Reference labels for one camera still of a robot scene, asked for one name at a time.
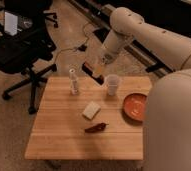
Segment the orange black gripper body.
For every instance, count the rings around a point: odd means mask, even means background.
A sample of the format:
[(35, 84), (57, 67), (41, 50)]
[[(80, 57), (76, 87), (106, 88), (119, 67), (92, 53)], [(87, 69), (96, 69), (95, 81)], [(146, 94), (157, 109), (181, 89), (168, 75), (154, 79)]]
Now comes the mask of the orange black gripper body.
[(92, 67), (88, 62), (84, 62), (82, 64), (82, 70), (98, 84), (104, 83), (104, 76), (103, 76), (104, 69), (105, 69), (104, 64), (98, 64), (95, 67)]

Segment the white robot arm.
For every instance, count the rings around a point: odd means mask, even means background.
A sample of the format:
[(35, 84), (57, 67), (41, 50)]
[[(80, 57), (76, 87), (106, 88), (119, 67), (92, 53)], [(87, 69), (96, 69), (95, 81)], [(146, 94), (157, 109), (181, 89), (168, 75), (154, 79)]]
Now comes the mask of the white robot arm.
[(97, 83), (125, 46), (136, 40), (172, 72), (158, 80), (146, 101), (143, 171), (191, 171), (191, 38), (145, 22), (125, 7), (110, 15), (111, 30), (97, 62), (82, 69)]

